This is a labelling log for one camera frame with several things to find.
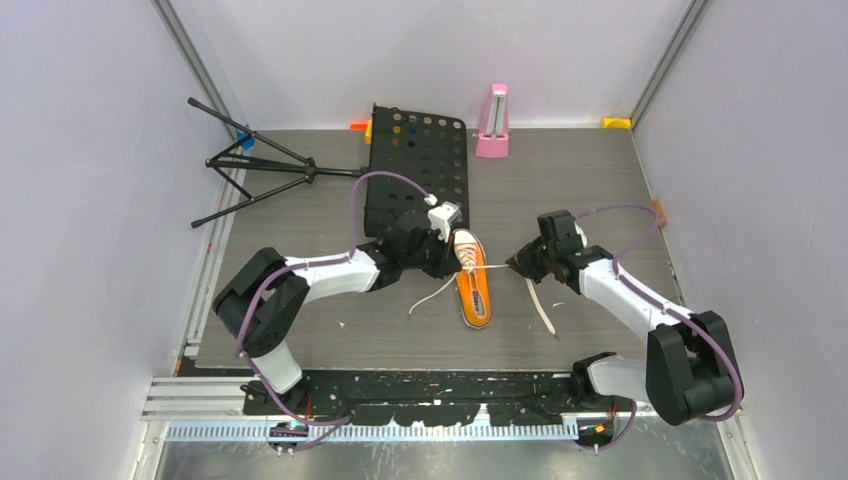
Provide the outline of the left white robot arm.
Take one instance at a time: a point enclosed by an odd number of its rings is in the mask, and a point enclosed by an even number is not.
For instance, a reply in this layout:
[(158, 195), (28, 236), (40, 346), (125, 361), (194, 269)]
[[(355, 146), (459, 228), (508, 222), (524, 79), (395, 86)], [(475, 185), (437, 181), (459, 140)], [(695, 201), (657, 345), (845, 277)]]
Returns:
[(274, 248), (257, 251), (217, 294), (213, 311), (237, 340), (238, 353), (268, 385), (280, 412), (298, 412), (307, 398), (286, 337), (301, 308), (347, 293), (370, 293), (399, 281), (408, 270), (443, 278), (459, 271), (452, 235), (461, 213), (445, 204), (406, 214), (352, 252), (297, 258)]

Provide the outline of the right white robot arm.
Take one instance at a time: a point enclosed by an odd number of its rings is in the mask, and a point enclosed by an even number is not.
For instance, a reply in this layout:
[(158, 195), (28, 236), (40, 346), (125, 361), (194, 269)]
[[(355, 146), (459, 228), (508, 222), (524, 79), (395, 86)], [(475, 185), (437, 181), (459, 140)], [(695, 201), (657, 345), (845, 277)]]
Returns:
[(537, 218), (539, 234), (507, 261), (534, 284), (547, 276), (595, 302), (646, 347), (642, 360), (603, 352), (572, 366), (571, 397), (596, 410), (610, 397), (649, 404), (668, 424), (725, 421), (744, 398), (729, 328), (718, 313), (693, 312), (630, 275), (621, 257), (588, 242), (567, 210)]

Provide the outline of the white shoelace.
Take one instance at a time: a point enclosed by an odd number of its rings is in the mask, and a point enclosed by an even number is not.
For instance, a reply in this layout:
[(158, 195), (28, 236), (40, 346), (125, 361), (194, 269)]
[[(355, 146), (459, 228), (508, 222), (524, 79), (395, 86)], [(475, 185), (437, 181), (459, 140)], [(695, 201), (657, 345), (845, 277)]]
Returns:
[[(487, 270), (487, 275), (488, 275), (489, 270), (497, 270), (497, 269), (504, 269), (504, 268), (508, 268), (508, 265), (507, 264), (499, 264), (499, 265), (492, 264), (492, 265), (489, 265), (487, 263), (487, 265), (485, 266), (485, 269)], [(421, 298), (420, 300), (415, 302), (413, 305), (411, 305), (409, 310), (407, 311), (407, 319), (410, 320), (412, 318), (413, 312), (415, 311), (415, 309), (417, 307), (419, 307), (419, 306), (423, 305), (425, 302), (437, 297), (439, 294), (441, 294), (443, 291), (445, 291), (449, 287), (451, 287), (451, 288), (455, 287), (456, 290), (458, 291), (457, 283), (456, 283), (456, 278), (457, 278), (458, 272), (453, 273), (450, 276), (450, 278), (439, 289), (437, 289), (435, 292)], [(460, 301), (460, 314), (461, 314), (461, 317), (463, 319), (461, 301)]]

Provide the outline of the orange canvas sneaker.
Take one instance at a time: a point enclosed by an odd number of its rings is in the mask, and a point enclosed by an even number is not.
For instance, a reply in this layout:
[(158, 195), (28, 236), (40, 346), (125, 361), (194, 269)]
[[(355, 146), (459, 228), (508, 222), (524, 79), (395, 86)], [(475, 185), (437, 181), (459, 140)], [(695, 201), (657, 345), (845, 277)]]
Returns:
[(485, 328), (490, 323), (492, 309), (482, 243), (471, 231), (457, 229), (453, 234), (453, 250), (461, 266), (456, 283), (463, 320), (470, 328)]

